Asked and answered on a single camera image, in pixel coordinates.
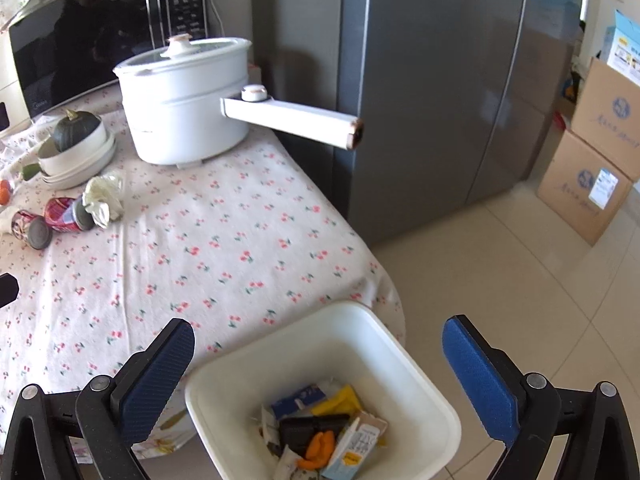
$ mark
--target pot lid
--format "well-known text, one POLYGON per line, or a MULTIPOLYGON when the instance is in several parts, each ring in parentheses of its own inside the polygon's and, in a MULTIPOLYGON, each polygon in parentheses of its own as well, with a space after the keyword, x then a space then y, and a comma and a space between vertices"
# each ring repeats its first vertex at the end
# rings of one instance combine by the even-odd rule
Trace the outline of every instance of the pot lid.
POLYGON ((169 46, 143 52, 116 65, 116 75, 141 70, 174 68, 185 63, 203 62, 212 57, 225 56, 238 50, 248 50, 251 41, 243 38, 209 38, 189 41, 189 34, 169 38, 169 46))

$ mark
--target white electric pot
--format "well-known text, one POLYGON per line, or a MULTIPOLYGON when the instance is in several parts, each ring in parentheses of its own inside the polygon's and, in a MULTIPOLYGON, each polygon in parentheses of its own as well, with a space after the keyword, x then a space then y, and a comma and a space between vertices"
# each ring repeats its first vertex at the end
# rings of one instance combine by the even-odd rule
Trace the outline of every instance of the white electric pot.
POLYGON ((362 137, 354 116, 268 97, 246 86, 250 41, 170 38, 167 48, 139 54, 113 71, 120 79, 133 142, 152 164, 189 164, 223 153, 261 124, 353 149, 362 137))

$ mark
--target white bowl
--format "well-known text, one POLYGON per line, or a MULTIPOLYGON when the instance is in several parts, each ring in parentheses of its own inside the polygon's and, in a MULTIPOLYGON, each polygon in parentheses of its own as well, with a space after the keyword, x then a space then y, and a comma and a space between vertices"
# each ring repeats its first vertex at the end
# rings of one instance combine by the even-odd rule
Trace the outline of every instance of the white bowl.
POLYGON ((53 139, 45 140, 38 150, 38 159, 42 171, 49 176, 68 173, 89 159, 107 141, 107 130, 100 121, 92 133, 72 146, 66 152, 60 153, 56 149, 53 139))
POLYGON ((49 177, 43 175, 42 180, 49 189, 55 190, 71 189, 72 187, 80 186, 80 184, 86 182, 92 176, 100 173, 104 167, 110 163, 116 152, 117 146, 115 136, 111 134, 107 142, 100 147, 98 152, 82 163, 79 167, 74 168, 71 174, 66 174, 62 177, 49 177))
POLYGON ((63 173, 59 173, 57 175, 51 176, 48 174, 43 174, 42 179, 45 182, 51 183, 51 182, 57 182, 59 180, 65 180, 66 178, 74 176, 76 173, 79 173, 80 171, 92 165, 96 160, 99 160, 107 151, 109 151, 111 146, 113 146, 114 142, 115 142, 115 135, 109 134, 107 136, 107 141, 103 145, 98 147, 97 150, 95 150, 90 156, 88 156, 80 164, 72 168, 69 168, 63 173))

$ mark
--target red can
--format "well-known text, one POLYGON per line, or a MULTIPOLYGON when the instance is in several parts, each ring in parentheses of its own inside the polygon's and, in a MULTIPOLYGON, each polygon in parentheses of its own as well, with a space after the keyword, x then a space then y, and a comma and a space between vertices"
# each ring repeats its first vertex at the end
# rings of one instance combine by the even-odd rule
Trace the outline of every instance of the red can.
POLYGON ((94 218, 82 206, 82 197, 52 198, 44 206, 44 219, 49 227, 59 233, 79 233, 95 225, 94 218))
POLYGON ((53 231, 40 215, 20 210, 11 220, 11 232, 34 249, 45 249, 51 243, 53 231))

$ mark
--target plastic bag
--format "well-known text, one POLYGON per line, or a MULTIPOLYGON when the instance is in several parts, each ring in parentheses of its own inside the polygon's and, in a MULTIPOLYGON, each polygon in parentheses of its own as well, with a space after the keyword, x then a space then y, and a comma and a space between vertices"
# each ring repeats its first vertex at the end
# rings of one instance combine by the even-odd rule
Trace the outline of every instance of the plastic bag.
POLYGON ((124 214, 123 199, 124 178, 119 171, 108 171, 94 176, 82 193, 84 209, 103 229, 107 228, 109 222, 121 218, 124 214))

